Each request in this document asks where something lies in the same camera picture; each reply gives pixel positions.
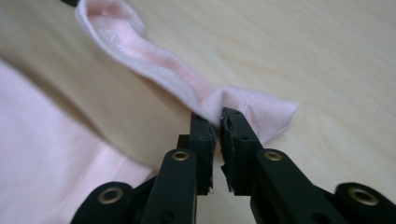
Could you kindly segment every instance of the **pink cloth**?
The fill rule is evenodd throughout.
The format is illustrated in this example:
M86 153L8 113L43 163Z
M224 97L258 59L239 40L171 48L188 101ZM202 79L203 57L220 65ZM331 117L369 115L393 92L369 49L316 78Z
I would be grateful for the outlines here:
M0 60L0 223L69 223L96 187L151 169L119 153Z
M297 104L256 91L212 86L174 53L148 41L145 25L123 0L80 0L76 17L115 60L170 91L216 126L221 109L230 107L245 115L263 144L289 128Z

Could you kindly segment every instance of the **wooden table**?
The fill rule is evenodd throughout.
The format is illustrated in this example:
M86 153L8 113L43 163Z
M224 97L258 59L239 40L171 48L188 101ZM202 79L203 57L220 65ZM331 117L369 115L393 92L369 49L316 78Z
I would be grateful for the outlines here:
M266 147L286 152L331 192L359 182L396 202L396 3L131 1L150 38L216 85L296 101L292 127ZM2 1L0 57L64 111L133 158L159 168L189 131L190 111L116 63L60 1ZM248 198L214 194L197 223L254 223Z

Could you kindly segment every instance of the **light pink towel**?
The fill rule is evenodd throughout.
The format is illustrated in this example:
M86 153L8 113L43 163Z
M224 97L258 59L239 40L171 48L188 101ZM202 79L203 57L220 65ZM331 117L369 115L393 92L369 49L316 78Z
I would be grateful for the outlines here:
M80 0L76 17L115 60L170 91L216 126L221 109L230 107L244 113L263 144L289 128L295 103L261 92L212 86L174 53L148 41L145 25L123 0Z
M66 116L0 60L0 223L69 223L96 187L152 170Z

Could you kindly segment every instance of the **folded fabric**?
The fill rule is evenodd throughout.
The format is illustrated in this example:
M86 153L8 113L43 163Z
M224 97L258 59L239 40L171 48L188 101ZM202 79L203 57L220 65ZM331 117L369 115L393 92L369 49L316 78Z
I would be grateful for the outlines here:
M66 116L0 60L0 223L70 223L96 187L152 170Z
M257 91L212 86L174 53L148 41L145 25L123 0L80 0L76 17L111 57L162 86L216 126L221 109L230 107L245 115L263 144L289 128L297 104Z

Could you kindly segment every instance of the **table surface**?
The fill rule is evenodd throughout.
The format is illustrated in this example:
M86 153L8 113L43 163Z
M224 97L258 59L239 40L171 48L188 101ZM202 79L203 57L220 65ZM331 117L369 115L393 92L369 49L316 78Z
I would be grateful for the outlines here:
M396 202L394 1L131 1L150 39L212 83L299 103L292 127L265 147L286 152L331 192L358 182ZM156 169L190 111L116 63L60 1L2 1L0 57L66 113ZM215 157L214 193L197 223L254 223L249 198L227 191Z

